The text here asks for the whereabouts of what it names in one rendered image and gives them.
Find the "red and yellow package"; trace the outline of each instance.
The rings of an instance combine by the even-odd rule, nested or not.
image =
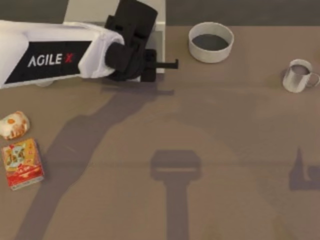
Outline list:
[[[5,146],[1,152],[8,185],[12,190],[44,179],[37,144],[32,138]]]

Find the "food package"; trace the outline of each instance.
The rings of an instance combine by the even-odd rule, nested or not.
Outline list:
[[[1,149],[9,187],[17,190],[44,179],[44,171],[34,139],[10,144]]]
[[[22,137],[30,129],[30,121],[22,111],[16,111],[0,120],[0,135],[5,140]]]

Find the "robotic arm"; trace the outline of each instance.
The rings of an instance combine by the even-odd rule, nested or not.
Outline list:
[[[104,27],[0,20],[0,88],[42,84],[71,77],[154,82],[157,63],[146,49],[158,12],[137,0],[120,0]]]

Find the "brown table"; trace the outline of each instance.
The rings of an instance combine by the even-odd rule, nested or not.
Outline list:
[[[295,58],[320,71],[320,28],[232,27],[220,64],[190,56],[189,29],[167,28],[180,69],[157,86],[1,90],[47,175],[12,192],[1,165],[0,240],[319,239],[319,88],[288,93],[280,76]]]

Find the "mug handle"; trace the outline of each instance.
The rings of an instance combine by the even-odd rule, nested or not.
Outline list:
[[[312,76],[312,75],[316,76],[316,77],[318,78],[318,81],[317,81],[316,83],[314,83],[314,84],[309,84],[309,83],[307,83],[307,84],[306,84],[306,87],[307,87],[307,88],[313,88],[313,87],[316,87],[318,84],[320,84],[320,75],[317,74],[317,73],[314,73],[314,72],[311,73],[311,76]]]

